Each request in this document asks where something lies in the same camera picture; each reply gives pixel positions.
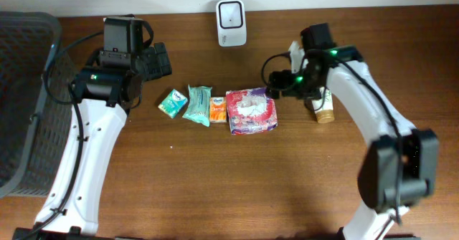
brown wooden surface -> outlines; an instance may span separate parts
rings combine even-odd
[[[328,22],[340,45],[355,44],[394,106],[440,139],[437,188],[392,233],[459,238],[459,6],[315,9],[247,13],[247,43],[222,48],[214,14],[139,16],[165,42],[172,76],[147,83],[128,118],[103,186],[98,236],[180,239],[274,239],[336,232],[360,202],[356,175],[366,146],[343,105],[319,125],[301,101],[276,101],[279,126],[230,135],[158,103],[175,88],[212,86],[212,95],[262,86],[260,67],[284,52],[306,26]],[[64,45],[103,28],[100,17],[60,19]],[[103,38],[73,49],[83,64]],[[273,62],[270,71],[288,68]],[[0,238],[30,227],[43,198],[0,200]]]

